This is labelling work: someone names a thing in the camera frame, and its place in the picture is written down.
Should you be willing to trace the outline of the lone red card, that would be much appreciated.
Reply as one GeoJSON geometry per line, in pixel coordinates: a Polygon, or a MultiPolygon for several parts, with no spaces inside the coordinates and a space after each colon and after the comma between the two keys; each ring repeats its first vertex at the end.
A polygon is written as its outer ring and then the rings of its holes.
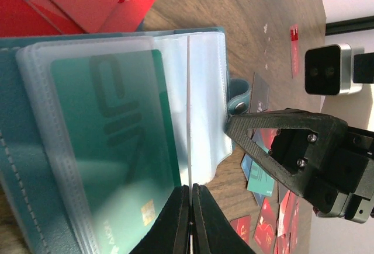
{"type": "Polygon", "coordinates": [[[290,27],[290,55],[292,65],[292,78],[295,79],[299,74],[299,28],[295,24],[290,27]]]}

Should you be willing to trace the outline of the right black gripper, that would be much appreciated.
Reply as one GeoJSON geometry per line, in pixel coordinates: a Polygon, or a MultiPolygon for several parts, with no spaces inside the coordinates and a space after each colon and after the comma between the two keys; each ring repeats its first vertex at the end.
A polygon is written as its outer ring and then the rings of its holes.
{"type": "Polygon", "coordinates": [[[316,216],[359,224],[373,216],[373,132],[297,109],[231,116],[225,132],[316,216]],[[262,128],[280,131],[268,152],[248,136],[262,128]]]}

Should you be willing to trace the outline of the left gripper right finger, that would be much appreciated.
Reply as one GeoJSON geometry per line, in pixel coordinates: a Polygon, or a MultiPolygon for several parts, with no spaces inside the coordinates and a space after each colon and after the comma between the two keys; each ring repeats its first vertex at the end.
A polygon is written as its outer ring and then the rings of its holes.
{"type": "Polygon", "coordinates": [[[204,185],[193,185],[192,218],[194,253],[254,253],[233,230],[204,185]]]}

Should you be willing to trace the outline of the blue leather card holder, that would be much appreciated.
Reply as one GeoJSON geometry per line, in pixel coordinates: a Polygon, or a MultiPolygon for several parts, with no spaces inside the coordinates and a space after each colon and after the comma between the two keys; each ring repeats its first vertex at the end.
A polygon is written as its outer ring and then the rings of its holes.
{"type": "Polygon", "coordinates": [[[32,253],[129,253],[210,182],[251,86],[221,27],[1,39],[1,185],[32,253]]]}

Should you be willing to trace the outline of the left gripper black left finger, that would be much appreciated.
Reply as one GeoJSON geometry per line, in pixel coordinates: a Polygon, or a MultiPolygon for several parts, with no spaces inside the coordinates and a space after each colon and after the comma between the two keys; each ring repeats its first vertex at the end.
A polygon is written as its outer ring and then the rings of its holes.
{"type": "Polygon", "coordinates": [[[131,253],[187,253],[189,225],[189,188],[176,187],[151,229],[131,253]]]}

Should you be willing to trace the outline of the teal VIP card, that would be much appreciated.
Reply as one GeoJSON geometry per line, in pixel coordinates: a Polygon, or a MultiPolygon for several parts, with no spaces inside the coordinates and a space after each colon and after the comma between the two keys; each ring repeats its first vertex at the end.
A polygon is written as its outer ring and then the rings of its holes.
{"type": "Polygon", "coordinates": [[[247,180],[247,190],[263,196],[271,197],[274,188],[274,179],[269,176],[259,165],[245,154],[241,161],[241,169],[247,180]]]}
{"type": "Polygon", "coordinates": [[[161,52],[60,59],[50,71],[99,252],[129,253],[180,183],[161,52]]]}

